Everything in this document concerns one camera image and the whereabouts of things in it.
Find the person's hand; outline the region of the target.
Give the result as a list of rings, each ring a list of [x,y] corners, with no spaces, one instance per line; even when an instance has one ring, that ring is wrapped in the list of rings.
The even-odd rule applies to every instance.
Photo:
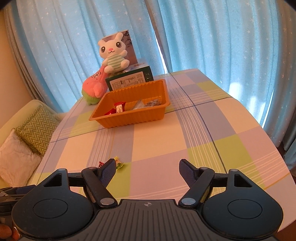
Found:
[[[5,224],[0,224],[0,239],[1,240],[14,240],[20,239],[20,234],[15,227],[10,228]]]

